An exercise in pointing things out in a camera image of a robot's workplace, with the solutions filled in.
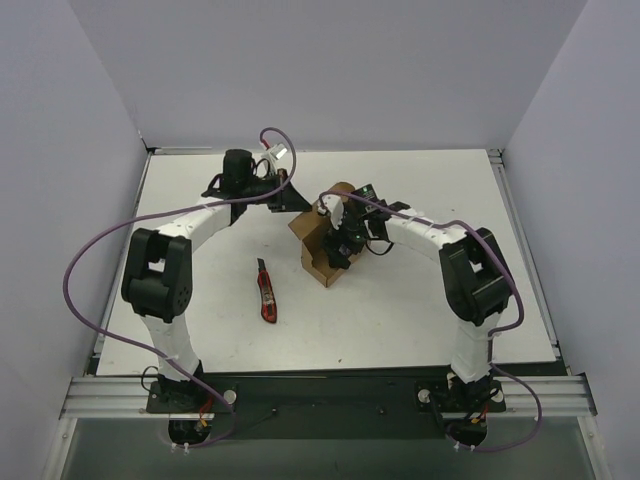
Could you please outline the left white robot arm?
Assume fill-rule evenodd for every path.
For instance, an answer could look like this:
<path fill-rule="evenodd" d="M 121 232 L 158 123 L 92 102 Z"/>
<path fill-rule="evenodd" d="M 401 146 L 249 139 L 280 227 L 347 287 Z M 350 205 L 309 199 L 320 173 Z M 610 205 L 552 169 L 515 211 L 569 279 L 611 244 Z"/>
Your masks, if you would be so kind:
<path fill-rule="evenodd" d="M 158 359 L 158 385 L 162 395 L 183 411 L 204 402 L 200 379 L 202 362 L 191 344 L 185 311 L 193 294 L 194 252 L 215 233 L 233 225 L 252 205 L 265 204 L 273 213 L 308 212 L 311 204 L 288 182 L 288 172 L 276 163 L 287 152 L 282 144 L 268 147 L 261 156 L 266 172 L 243 149 L 225 152 L 222 172 L 208 184 L 197 202 L 198 210 L 178 216 L 156 229 L 138 228 L 130 239 L 121 295 L 141 318 Z"/>

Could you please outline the red black utility knife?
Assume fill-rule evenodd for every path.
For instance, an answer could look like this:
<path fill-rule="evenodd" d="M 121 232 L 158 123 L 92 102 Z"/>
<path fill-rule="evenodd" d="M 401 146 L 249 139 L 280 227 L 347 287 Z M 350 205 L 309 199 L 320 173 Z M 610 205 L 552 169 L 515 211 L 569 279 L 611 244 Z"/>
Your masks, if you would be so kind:
<path fill-rule="evenodd" d="M 265 261 L 262 258 L 258 258 L 257 264 L 257 285 L 261 300 L 260 314 L 265 322 L 275 324 L 277 322 L 277 303 L 271 279 Z"/>

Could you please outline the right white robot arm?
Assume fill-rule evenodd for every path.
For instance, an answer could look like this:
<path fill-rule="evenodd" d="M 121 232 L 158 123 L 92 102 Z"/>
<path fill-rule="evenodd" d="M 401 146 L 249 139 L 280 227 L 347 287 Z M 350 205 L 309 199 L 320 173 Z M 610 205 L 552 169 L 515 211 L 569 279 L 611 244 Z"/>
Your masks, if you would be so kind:
<path fill-rule="evenodd" d="M 493 233 L 459 224 L 438 224 L 404 202 L 387 203 L 372 185 L 316 203 L 330 227 L 321 246 L 333 269 L 347 270 L 373 241 L 411 249 L 440 267 L 445 298 L 459 319 L 451 370 L 464 384 L 489 381 L 490 333 L 513 294 L 513 279 Z"/>

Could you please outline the brown cardboard express box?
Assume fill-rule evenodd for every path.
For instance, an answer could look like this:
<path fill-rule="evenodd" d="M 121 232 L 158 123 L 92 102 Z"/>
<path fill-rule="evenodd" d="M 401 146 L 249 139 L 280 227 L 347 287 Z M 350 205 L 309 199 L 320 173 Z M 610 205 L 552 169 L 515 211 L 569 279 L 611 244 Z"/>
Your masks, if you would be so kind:
<path fill-rule="evenodd" d="M 317 212 L 318 200 L 312 204 L 312 210 L 300 213 L 289 223 L 289 229 L 301 242 L 301 265 L 323 287 L 329 288 L 345 272 L 344 269 L 331 268 L 329 258 L 322 247 L 322 239 L 333 228 L 327 216 Z"/>

